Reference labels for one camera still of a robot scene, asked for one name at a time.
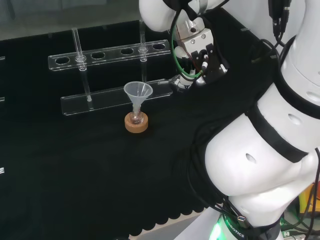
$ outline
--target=wooden stand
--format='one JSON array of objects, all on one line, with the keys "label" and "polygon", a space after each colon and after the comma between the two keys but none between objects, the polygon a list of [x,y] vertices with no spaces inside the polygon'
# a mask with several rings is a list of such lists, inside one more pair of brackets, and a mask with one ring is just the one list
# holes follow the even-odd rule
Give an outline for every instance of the wooden stand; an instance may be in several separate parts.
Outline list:
[{"label": "wooden stand", "polygon": [[147,130],[147,128],[148,128],[148,116],[144,112],[141,112],[143,114],[143,123],[141,123],[141,124],[132,124],[130,122],[130,119],[129,119],[130,113],[131,112],[129,112],[124,118],[125,128],[130,133],[133,133],[133,134],[140,134],[140,133],[144,132],[145,130]]}]

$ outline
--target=screw hole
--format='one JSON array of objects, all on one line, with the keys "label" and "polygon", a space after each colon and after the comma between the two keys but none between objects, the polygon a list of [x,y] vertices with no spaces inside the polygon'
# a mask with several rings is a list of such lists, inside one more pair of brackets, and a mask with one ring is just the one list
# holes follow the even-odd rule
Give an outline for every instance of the screw hole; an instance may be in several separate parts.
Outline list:
[{"label": "screw hole", "polygon": [[70,62],[70,58],[68,58],[67,56],[60,57],[55,60],[55,63],[58,65],[64,65],[64,64],[67,64],[68,62]]},{"label": "screw hole", "polygon": [[130,55],[130,54],[133,54],[134,53],[134,50],[132,48],[125,48],[125,49],[122,49],[121,50],[121,53],[123,55]]},{"label": "screw hole", "polygon": [[306,94],[311,100],[313,100],[315,102],[320,102],[320,95],[318,95],[314,92],[311,92],[311,91],[307,91]]},{"label": "screw hole", "polygon": [[91,54],[91,57],[92,57],[93,59],[102,59],[102,58],[105,57],[105,53],[102,52],[102,51],[94,52],[94,53]]},{"label": "screw hole", "polygon": [[246,159],[248,159],[249,162],[252,162],[254,164],[257,163],[256,159],[253,156],[251,156],[250,154],[246,153],[245,156],[246,156]]},{"label": "screw hole", "polygon": [[291,122],[295,125],[300,125],[302,123],[302,121],[300,120],[300,118],[298,118],[295,115],[292,114],[288,114],[289,119],[291,120]]},{"label": "screw hole", "polygon": [[155,44],[152,46],[155,50],[162,50],[165,49],[166,45],[164,44]]}]

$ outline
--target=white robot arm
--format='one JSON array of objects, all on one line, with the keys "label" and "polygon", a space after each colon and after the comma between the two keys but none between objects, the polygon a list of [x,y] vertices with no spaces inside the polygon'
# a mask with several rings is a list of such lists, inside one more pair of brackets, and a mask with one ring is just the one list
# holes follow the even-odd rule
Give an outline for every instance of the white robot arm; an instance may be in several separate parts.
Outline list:
[{"label": "white robot arm", "polygon": [[[181,1],[185,3],[188,2],[187,7],[184,6],[184,9],[181,11],[175,8],[175,4],[180,4],[180,0],[139,1],[141,17],[151,30],[163,32],[171,30],[172,27],[176,26],[170,33],[176,40],[179,40],[177,41],[179,46],[175,48],[174,55],[179,59],[189,58],[196,68],[190,69],[190,72],[184,72],[184,69],[177,66],[180,75],[173,78],[170,82],[176,85],[181,91],[189,89],[195,80],[197,80],[196,84],[198,86],[202,86],[206,83],[216,81],[227,72],[228,63],[219,51],[210,26],[206,26],[204,20],[201,17],[197,17],[197,14],[213,9],[227,1],[228,0]],[[188,9],[194,13],[195,19],[190,20],[192,17]]]},{"label": "white robot arm", "polygon": [[[201,10],[202,2],[205,4],[205,11],[213,9],[225,0],[192,0],[189,5],[196,12]],[[139,8],[145,24],[153,31],[164,32],[170,29],[176,11],[168,7],[163,0],[139,0]]]},{"label": "white robot arm", "polygon": [[[193,0],[189,5],[198,13],[200,2]],[[204,2],[206,9],[212,9],[224,1]],[[275,81],[255,107],[229,124],[206,147],[205,167],[210,180],[254,227],[276,223],[317,175],[320,0],[305,0],[305,4],[300,32],[281,68],[283,78]],[[158,32],[170,29],[175,16],[175,11],[163,0],[140,0],[140,12],[146,25]],[[187,14],[182,13],[177,27],[181,31],[184,26],[191,30],[190,22]],[[195,46],[189,44],[194,37],[190,32],[186,41],[182,40],[186,50],[205,49],[206,41]],[[214,44],[213,37],[209,42]],[[241,232],[230,228],[222,217],[219,222],[225,237],[221,239],[243,239]],[[278,229],[267,239],[283,240],[283,237]]]}]

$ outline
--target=black band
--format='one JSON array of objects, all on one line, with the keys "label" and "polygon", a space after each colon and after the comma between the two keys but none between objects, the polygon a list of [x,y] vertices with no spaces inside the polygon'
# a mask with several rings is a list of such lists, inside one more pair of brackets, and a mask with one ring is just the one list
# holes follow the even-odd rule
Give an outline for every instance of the black band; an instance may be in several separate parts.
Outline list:
[{"label": "black band", "polygon": [[295,109],[301,113],[308,115],[314,119],[320,120],[320,106],[309,102],[301,97],[287,84],[284,76],[281,73],[281,69],[277,66],[276,75],[274,76],[274,84],[278,89],[281,96]]},{"label": "black band", "polygon": [[284,140],[279,133],[267,122],[261,114],[258,105],[255,104],[245,115],[250,119],[255,130],[259,135],[274,149],[278,154],[292,163],[297,163],[307,152],[301,151]]},{"label": "black band", "polygon": [[254,228],[242,228],[237,222],[233,221],[230,217],[224,214],[222,214],[222,217],[226,227],[229,229],[232,235],[238,240],[247,240],[248,237],[250,237],[250,239],[255,239],[259,237],[261,234],[268,233],[270,230],[278,230],[278,232],[276,234],[270,234],[271,236],[268,238],[269,240],[275,240],[279,236],[280,218],[278,219],[278,221],[271,225],[258,226]]}]

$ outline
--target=black table surface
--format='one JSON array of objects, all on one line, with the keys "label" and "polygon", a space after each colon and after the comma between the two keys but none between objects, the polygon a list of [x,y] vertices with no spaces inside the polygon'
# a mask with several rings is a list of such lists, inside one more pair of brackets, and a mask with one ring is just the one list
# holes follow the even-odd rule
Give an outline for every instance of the black table surface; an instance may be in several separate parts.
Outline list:
[{"label": "black table surface", "polygon": [[[0,239],[113,240],[204,209],[173,176],[196,128],[244,112],[271,84],[272,67],[251,64],[258,40],[222,9],[208,19],[230,70],[185,95],[142,105],[149,128],[130,134],[130,105],[63,116],[60,97],[84,92],[77,69],[53,72],[48,56],[74,52],[71,31],[0,42]],[[79,30],[83,50],[139,42],[139,22]],[[146,40],[168,39],[148,30]],[[148,80],[171,78],[170,55],[148,60]],[[139,60],[88,68],[92,91],[139,81]]]}]

